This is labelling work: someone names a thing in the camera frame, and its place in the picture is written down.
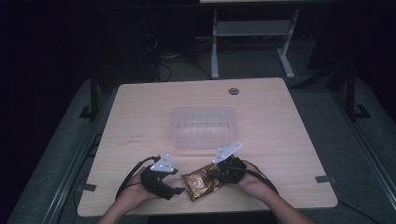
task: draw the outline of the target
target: light wood tabletop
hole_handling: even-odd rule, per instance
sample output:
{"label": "light wood tabletop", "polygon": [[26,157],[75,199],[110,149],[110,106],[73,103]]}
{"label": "light wood tabletop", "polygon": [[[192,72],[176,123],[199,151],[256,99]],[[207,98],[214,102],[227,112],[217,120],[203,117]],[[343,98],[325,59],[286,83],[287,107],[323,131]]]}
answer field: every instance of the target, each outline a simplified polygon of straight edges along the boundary
{"label": "light wood tabletop", "polygon": [[[230,88],[239,94],[231,95]],[[169,136],[172,109],[183,105],[230,105],[243,144],[235,156],[259,166],[279,194],[296,208],[334,207],[337,199],[300,115],[281,78],[208,80],[120,86],[78,206],[83,217],[101,216],[114,202],[128,173],[143,159],[170,154],[179,170],[163,182],[183,187],[180,175],[212,162],[215,149],[176,149]],[[192,214],[257,211],[268,208],[229,186],[191,202],[188,193],[156,199],[130,214]]]}

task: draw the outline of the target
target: brown packet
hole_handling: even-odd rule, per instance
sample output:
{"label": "brown packet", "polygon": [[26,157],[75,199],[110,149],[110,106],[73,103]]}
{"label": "brown packet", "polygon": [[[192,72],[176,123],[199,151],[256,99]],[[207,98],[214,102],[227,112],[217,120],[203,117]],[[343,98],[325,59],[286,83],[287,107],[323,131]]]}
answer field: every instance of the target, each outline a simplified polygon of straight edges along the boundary
{"label": "brown packet", "polygon": [[192,202],[224,186],[217,179],[212,180],[207,176],[207,171],[215,170],[217,167],[216,164],[208,164],[201,169],[181,176]]}

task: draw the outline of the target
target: wooden table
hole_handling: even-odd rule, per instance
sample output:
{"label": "wooden table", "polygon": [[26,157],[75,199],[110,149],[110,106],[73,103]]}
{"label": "wooden table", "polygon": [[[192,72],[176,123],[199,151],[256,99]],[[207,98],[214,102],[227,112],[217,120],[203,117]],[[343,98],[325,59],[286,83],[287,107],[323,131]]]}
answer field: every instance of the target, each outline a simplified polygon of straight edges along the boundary
{"label": "wooden table", "polygon": [[[230,88],[239,94],[231,95]],[[289,91],[280,78],[232,79],[122,85],[106,128],[78,213],[101,216],[114,202],[120,183],[134,166],[150,156],[170,154],[179,170],[163,181],[182,187],[180,175],[209,164],[215,149],[176,149],[169,137],[172,108],[181,105],[231,105],[243,144],[235,156],[251,161],[276,185],[280,195],[296,208],[333,207],[337,199],[306,132]],[[191,214],[268,209],[240,189],[222,189],[191,202],[187,192],[170,201],[146,202],[130,214]]]}

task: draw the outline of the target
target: person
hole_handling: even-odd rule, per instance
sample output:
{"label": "person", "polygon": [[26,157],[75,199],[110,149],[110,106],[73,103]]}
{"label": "person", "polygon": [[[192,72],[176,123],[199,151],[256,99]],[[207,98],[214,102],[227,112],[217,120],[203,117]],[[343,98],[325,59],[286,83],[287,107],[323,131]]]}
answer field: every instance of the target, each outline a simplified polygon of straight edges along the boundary
{"label": "person", "polygon": [[[99,224],[119,223],[125,214],[134,210],[141,203],[158,198],[157,195],[145,190],[141,184],[136,184],[140,182],[140,174],[142,174],[144,169],[146,169],[146,167],[142,167],[134,176],[131,177],[128,181],[128,185],[132,186],[126,188],[120,194],[117,200],[101,217],[98,222]],[[247,169],[259,174],[258,168],[252,164],[247,163]],[[244,175],[238,184],[231,186],[240,188],[250,197],[256,198],[265,203],[282,224],[314,223],[311,219],[292,207],[276,192],[252,175]]]}

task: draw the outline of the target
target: translucent container lid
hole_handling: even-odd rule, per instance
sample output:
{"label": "translucent container lid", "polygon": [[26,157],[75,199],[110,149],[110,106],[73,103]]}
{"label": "translucent container lid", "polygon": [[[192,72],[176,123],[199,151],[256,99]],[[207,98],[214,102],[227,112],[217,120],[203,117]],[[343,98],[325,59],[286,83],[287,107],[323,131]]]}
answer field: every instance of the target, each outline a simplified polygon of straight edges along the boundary
{"label": "translucent container lid", "polygon": [[172,110],[170,136],[175,148],[212,149],[233,143],[235,110],[228,105],[187,105]]}

